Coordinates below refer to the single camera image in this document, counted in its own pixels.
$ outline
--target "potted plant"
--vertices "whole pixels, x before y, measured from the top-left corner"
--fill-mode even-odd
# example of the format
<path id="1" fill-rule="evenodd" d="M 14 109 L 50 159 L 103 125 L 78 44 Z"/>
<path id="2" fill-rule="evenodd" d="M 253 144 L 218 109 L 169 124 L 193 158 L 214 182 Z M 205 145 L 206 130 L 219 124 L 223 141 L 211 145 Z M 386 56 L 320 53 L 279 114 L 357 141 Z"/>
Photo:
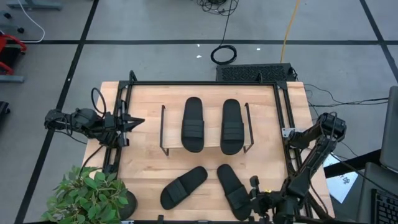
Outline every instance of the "potted plant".
<path id="1" fill-rule="evenodd" d="M 42 219 L 64 223 L 119 223 L 129 218 L 137 207 L 135 196 L 116 174 L 96 172 L 97 167 L 72 167 L 64 175 L 55 194 L 47 200 Z"/>

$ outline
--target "yellow cable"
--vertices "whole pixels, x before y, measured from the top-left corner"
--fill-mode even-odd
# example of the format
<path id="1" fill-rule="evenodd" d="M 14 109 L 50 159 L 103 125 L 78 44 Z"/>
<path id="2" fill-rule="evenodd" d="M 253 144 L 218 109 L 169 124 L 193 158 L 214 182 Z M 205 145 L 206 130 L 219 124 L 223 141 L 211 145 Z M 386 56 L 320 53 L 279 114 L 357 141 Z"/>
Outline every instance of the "yellow cable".
<path id="1" fill-rule="evenodd" d="M 287 39 L 287 36 L 289 34 L 289 30 L 292 27 L 292 23 L 293 23 L 294 17 L 296 16 L 297 8 L 299 8 L 299 4 L 300 4 L 300 0 L 297 0 L 296 6 L 294 7 L 292 18 L 290 19 L 289 26 L 287 27 L 287 30 L 286 30 L 285 39 L 284 39 L 284 45 L 282 47 L 282 53 L 280 55 L 280 63 L 282 63 L 284 61 L 286 39 Z"/>

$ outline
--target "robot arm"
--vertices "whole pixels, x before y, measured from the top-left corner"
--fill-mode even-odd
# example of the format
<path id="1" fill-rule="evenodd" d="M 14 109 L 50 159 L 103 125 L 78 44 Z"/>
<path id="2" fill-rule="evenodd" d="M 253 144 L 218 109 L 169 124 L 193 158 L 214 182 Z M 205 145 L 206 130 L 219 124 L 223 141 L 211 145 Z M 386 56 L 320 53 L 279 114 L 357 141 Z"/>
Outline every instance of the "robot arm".
<path id="1" fill-rule="evenodd" d="M 131 131 L 145 119 L 133 118 L 127 113 L 114 116 L 106 112 L 102 117 L 92 109 L 76 109 L 72 114 L 62 113 L 60 110 L 50 110 L 46 117 L 44 126 L 46 129 L 67 130 L 82 133 L 89 139 L 97 139 L 101 145 L 115 148 L 128 146 L 126 138 L 127 131 Z"/>
<path id="2" fill-rule="evenodd" d="M 311 128 L 302 133 L 292 131 L 284 139 L 289 148 L 305 149 L 311 141 L 316 140 L 316 143 L 298 171 L 285 179 L 280 191 L 260 192 L 257 176 L 250 179 L 253 187 L 252 207 L 254 212 L 260 215 L 260 223 L 269 221 L 268 210 L 273 211 L 275 224 L 295 221 L 295 211 L 301 209 L 307 199 L 312 176 L 326 157 L 335 150 L 336 143 L 344 139 L 345 132 L 346 125 L 342 119 L 324 113 Z"/>

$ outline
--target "black slide sandal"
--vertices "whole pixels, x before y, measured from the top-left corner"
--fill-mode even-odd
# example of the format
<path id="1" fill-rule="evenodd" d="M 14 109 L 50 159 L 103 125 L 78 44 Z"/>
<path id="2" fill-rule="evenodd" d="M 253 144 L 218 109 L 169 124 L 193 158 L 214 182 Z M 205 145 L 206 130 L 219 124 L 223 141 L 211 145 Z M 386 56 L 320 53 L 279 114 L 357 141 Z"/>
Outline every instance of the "black slide sandal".
<path id="1" fill-rule="evenodd" d="M 241 105 L 237 100 L 224 102 L 223 122 L 221 125 L 221 150 L 226 155 L 238 153 L 244 144 L 244 126 Z"/>
<path id="2" fill-rule="evenodd" d="M 163 189 L 160 204 L 166 210 L 176 207 L 207 179 L 205 168 L 198 166 L 173 180 Z"/>
<path id="3" fill-rule="evenodd" d="M 223 186 L 225 197 L 235 218 L 244 221 L 251 213 L 250 197 L 246 188 L 228 164 L 217 169 L 217 176 Z"/>
<path id="4" fill-rule="evenodd" d="M 205 145 L 203 106 L 197 97 L 187 99 L 181 127 L 181 142 L 190 152 L 200 152 Z"/>

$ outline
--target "wooden table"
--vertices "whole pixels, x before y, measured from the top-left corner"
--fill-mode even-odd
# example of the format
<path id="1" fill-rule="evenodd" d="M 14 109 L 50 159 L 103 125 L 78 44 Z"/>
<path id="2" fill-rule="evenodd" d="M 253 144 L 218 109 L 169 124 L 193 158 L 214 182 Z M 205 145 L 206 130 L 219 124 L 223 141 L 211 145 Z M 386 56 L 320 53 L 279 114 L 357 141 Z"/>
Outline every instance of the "wooden table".
<path id="1" fill-rule="evenodd" d="M 113 111 L 117 86 L 117 82 L 104 82 L 101 86 L 109 111 Z M 312 120 L 303 83 L 288 83 L 288 88 L 296 128 L 309 128 Z M 226 156 L 219 147 L 206 147 L 198 154 L 176 148 L 170 149 L 169 157 L 165 156 L 159 147 L 161 106 L 165 105 L 167 110 L 183 111 L 185 101 L 191 96 L 201 98 L 204 108 L 220 108 L 230 98 L 237 99 L 241 107 L 249 103 L 254 136 L 254 145 L 250 151 L 245 154 L 242 150 L 236 155 Z M 164 215 L 165 220 L 236 221 L 216 174 L 222 164 L 229 164 L 234 169 L 246 190 L 251 188 L 249 178 L 253 175 L 259 177 L 262 190 L 280 190 L 287 177 L 287 170 L 274 97 L 271 86 L 133 86 L 129 114 L 145 118 L 146 121 L 127 134 L 130 146 L 123 148 L 119 166 L 119 178 L 138 199 L 138 208 L 131 219 L 156 220 L 158 215 Z M 289 127 L 281 91 L 280 98 L 285 125 Z M 247 121 L 245 115 L 243 113 L 244 123 Z M 207 121 L 206 116 L 204 120 L 210 126 L 221 124 L 216 119 Z M 165 125 L 164 128 L 167 135 L 168 126 Z M 97 148 L 97 140 L 89 140 L 84 161 Z M 104 153 L 105 150 L 102 149 L 87 165 L 101 167 Z M 308 152 L 303 151 L 303 159 L 307 155 Z M 164 210 L 160 205 L 163 188 L 196 166 L 203 166 L 207 170 L 208 179 L 174 209 Z M 330 215 L 334 216 L 322 168 L 313 176 L 312 183 Z"/>

